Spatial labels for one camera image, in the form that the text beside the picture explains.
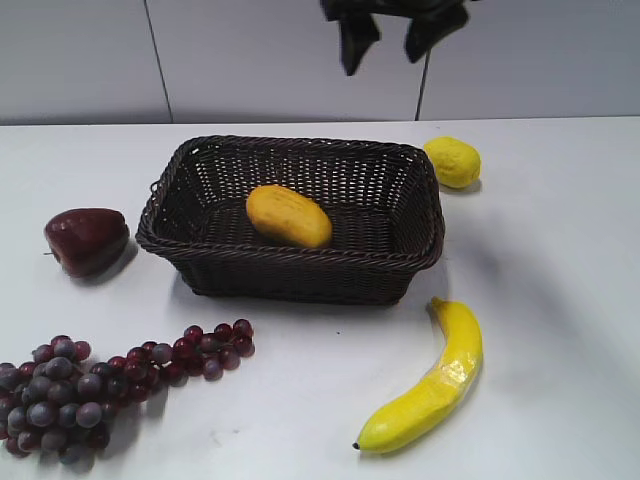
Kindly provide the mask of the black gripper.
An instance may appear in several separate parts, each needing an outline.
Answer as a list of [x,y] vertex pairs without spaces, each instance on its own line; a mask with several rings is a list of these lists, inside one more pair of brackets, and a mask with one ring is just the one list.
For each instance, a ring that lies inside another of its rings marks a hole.
[[369,48],[380,40],[375,15],[411,20],[404,44],[411,63],[469,21],[466,1],[458,0],[322,0],[320,5],[328,21],[339,23],[340,59],[347,76],[356,74]]

